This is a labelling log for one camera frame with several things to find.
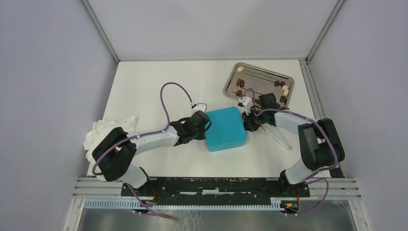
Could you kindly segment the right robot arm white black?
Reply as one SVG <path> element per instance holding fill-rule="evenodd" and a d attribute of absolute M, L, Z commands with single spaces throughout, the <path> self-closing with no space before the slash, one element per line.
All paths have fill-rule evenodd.
<path fill-rule="evenodd" d="M 280 106 L 273 93 L 259 99 L 242 95 L 238 106 L 244 109 L 243 125 L 246 131 L 257 131 L 262 125 L 285 129 L 299 139 L 300 159 L 280 174 L 278 191 L 291 196 L 297 184 L 307 183 L 316 174 L 338 167 L 345 158 L 344 148 L 334 122 L 329 118 L 316 120 Z"/>

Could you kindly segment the steel serving tongs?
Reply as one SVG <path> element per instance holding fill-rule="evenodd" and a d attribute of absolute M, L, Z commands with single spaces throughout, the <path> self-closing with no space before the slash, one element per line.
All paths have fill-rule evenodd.
<path fill-rule="evenodd" d="M 271 125 L 261 125 L 260 128 L 279 143 L 285 150 L 291 151 L 293 147 L 287 142 L 282 133 Z"/>

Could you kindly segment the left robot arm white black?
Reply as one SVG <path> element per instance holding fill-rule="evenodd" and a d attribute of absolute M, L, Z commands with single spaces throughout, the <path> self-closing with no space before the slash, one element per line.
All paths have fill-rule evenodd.
<path fill-rule="evenodd" d="M 190 117 L 170 122 L 156 131 L 130 133 L 116 127 L 93 149 L 92 173 L 105 181 L 118 180 L 129 184 L 139 196 L 146 196 L 151 191 L 149 176 L 141 167 L 132 165 L 133 158 L 153 149 L 204 140 L 211 125 L 205 112 L 196 111 Z"/>

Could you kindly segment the teal box lid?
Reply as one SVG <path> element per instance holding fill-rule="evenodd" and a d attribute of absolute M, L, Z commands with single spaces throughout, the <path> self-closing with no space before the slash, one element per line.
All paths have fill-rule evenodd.
<path fill-rule="evenodd" d="M 247 134 L 237 107 L 217 109 L 206 114 L 211 122 L 210 128 L 205 132 L 208 151 L 218 152 L 245 145 Z"/>

